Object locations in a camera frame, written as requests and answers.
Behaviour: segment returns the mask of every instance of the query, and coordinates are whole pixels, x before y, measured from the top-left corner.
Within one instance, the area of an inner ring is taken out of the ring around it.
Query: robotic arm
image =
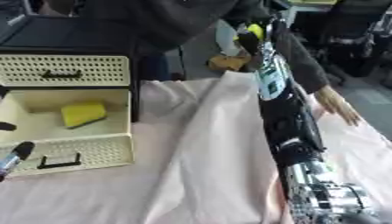
[[[254,24],[241,29],[239,42],[249,40],[249,35],[261,40],[254,56],[259,62],[254,68],[260,112],[292,218],[297,224],[332,224],[359,214],[371,217],[370,201],[363,190],[338,184],[323,160],[325,148],[305,95],[271,41],[275,22],[262,24],[259,31]]]

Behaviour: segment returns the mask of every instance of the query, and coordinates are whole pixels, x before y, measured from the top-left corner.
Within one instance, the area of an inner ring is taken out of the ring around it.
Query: office chair
[[[304,44],[329,74],[340,79],[340,85],[347,73],[364,76],[358,67],[373,57],[376,24],[391,4],[392,0],[340,0],[321,21],[306,21],[301,31],[307,40]]]

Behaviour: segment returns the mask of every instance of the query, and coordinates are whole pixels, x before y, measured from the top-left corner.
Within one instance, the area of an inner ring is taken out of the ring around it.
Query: wrinkled fabric
[[[243,73],[146,83],[135,164],[6,179],[0,223],[291,223],[255,92]],[[391,143],[366,122],[318,123],[339,178],[364,186],[391,220]]]

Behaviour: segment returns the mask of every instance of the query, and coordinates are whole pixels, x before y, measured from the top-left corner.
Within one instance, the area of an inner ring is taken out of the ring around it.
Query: desk
[[[320,11],[326,12],[329,11],[337,1],[301,1],[301,0],[290,0],[292,6],[289,10],[285,11],[283,14],[285,15],[287,26],[290,27],[294,21],[296,20],[296,16],[298,12],[305,11]],[[389,8],[386,14],[392,14],[392,7]]]

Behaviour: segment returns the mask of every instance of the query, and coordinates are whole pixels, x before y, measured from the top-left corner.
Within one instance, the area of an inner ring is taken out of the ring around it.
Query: gray sleeve
[[[235,7],[224,17],[234,28],[250,20],[263,20],[269,16],[260,0],[239,0]],[[294,79],[306,90],[314,93],[328,84],[323,67],[309,54],[306,48],[281,23],[276,38],[276,50],[288,61]]]
[[[328,84],[326,72],[283,25],[284,28],[280,29],[276,38],[276,50],[287,59],[294,79],[308,94],[312,94]]]

